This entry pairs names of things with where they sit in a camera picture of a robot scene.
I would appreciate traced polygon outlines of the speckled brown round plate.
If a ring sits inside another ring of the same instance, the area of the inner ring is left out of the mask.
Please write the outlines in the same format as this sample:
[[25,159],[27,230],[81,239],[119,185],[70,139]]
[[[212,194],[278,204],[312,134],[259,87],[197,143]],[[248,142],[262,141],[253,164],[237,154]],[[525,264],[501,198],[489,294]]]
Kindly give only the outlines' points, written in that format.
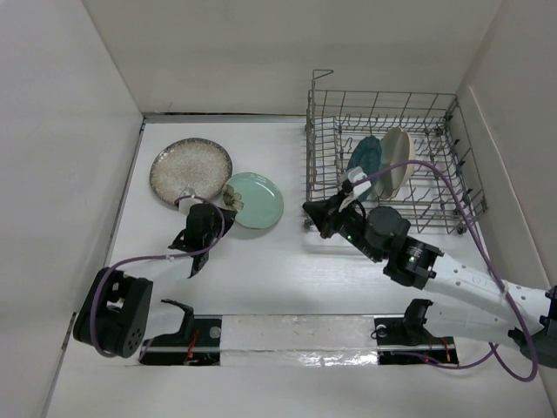
[[227,150],[205,138],[185,138],[164,148],[149,173],[151,191],[173,206],[183,194],[214,199],[232,175]]

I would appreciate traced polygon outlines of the light green flower plate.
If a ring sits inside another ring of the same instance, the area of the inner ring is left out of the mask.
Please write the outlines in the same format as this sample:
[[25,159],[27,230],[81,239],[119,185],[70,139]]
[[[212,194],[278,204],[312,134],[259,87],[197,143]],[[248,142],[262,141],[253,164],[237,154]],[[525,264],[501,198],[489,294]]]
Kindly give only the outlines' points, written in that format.
[[277,224],[284,212],[284,198],[278,187],[255,172],[232,175],[222,190],[222,200],[235,220],[251,229],[268,229]]

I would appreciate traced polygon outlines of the teal scalloped plate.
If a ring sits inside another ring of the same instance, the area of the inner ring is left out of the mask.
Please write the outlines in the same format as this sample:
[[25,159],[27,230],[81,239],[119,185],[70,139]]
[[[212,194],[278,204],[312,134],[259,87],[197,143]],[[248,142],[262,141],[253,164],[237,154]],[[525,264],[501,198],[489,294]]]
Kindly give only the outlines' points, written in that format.
[[355,182],[378,172],[381,168],[382,153],[378,138],[368,136],[361,139],[348,162],[347,178]]

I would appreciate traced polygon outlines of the cream lobed plate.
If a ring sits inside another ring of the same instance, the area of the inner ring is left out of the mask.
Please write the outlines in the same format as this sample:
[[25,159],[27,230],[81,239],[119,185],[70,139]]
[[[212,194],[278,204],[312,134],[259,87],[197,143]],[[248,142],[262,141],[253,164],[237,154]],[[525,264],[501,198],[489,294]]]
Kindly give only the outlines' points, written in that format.
[[416,151],[414,142],[407,131],[401,127],[393,127],[380,140],[382,147],[381,169],[393,167],[389,172],[381,175],[375,185],[375,193],[380,199],[394,198],[399,189],[413,175],[412,165],[400,165],[400,162],[414,160]]

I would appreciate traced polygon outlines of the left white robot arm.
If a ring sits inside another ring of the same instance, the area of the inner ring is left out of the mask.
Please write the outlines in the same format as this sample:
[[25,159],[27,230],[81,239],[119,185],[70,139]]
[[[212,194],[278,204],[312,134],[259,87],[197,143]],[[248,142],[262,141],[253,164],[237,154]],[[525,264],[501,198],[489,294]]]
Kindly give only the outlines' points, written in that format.
[[129,358],[163,335],[175,345],[188,343],[194,333],[193,308],[171,293],[200,273],[237,214],[208,201],[193,204],[187,207],[185,227],[164,253],[101,268],[77,314],[74,340],[105,358]]

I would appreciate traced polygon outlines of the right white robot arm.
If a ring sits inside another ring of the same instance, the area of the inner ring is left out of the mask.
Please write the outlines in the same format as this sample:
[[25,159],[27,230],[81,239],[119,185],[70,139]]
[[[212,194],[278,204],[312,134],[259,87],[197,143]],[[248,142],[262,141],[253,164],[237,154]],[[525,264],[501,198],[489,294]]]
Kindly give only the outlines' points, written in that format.
[[458,262],[438,247],[410,236],[410,223],[390,206],[364,215],[358,203],[342,199],[305,202],[304,212],[324,239],[339,234],[404,287],[442,294],[465,303],[449,307],[414,299],[405,311],[402,332],[412,342],[428,336],[463,337],[518,350],[544,367],[556,366],[556,291],[495,278]]

